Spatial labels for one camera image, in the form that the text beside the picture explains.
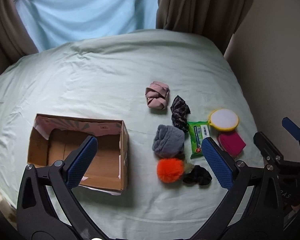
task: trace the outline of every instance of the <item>pink fabric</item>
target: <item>pink fabric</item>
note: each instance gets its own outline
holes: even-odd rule
[[[165,83],[153,81],[146,88],[146,99],[148,107],[165,109],[168,104],[169,86]]]
[[[239,155],[239,153],[242,152],[243,148],[246,146],[245,142],[241,139],[236,130],[220,133],[218,136],[218,141],[223,149],[232,157]]]
[[[34,128],[46,139],[49,139],[53,129],[82,131],[102,136],[108,134],[120,134],[121,123],[117,122],[83,122],[63,119],[62,117],[45,117],[37,115],[34,120]]]

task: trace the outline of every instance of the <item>pink wallet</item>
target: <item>pink wallet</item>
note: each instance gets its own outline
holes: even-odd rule
[[[243,148],[246,146],[245,142],[235,130],[231,132],[220,133],[218,136],[218,141],[223,149],[232,157],[239,155],[239,153],[242,152]]]

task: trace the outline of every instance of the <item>pink folded cloth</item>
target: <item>pink folded cloth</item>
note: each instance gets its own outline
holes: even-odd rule
[[[153,81],[146,88],[148,107],[165,109],[168,104],[169,86],[165,83]]]

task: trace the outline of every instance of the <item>wrinkled sheet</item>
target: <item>wrinkled sheet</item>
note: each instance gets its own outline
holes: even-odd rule
[[[16,0],[39,52],[66,42],[154,29],[158,0]]]
[[[186,101],[191,110],[188,121],[205,121],[211,111],[222,107],[233,110],[240,118],[237,131],[247,144],[239,158],[250,166],[263,166],[253,144],[257,129],[249,106],[216,46],[194,34],[137,31],[26,56],[0,76],[0,191],[16,205],[37,113],[122,119],[129,132],[127,191],[112,196],[77,187],[74,194],[111,238],[188,239],[227,190],[220,187],[203,157],[191,162],[210,172],[209,186],[158,180],[158,159],[151,146],[158,125],[171,125],[171,113],[147,107],[145,89],[154,80],[169,85],[169,106],[176,95]],[[185,154],[189,160],[189,137]],[[55,197],[52,202],[66,220]],[[243,210],[240,206],[234,220]]]

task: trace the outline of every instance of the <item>yellow compact mirror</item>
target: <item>yellow compact mirror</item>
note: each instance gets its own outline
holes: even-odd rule
[[[229,132],[239,124],[239,117],[229,109],[213,111],[209,116],[209,125],[218,131]]]

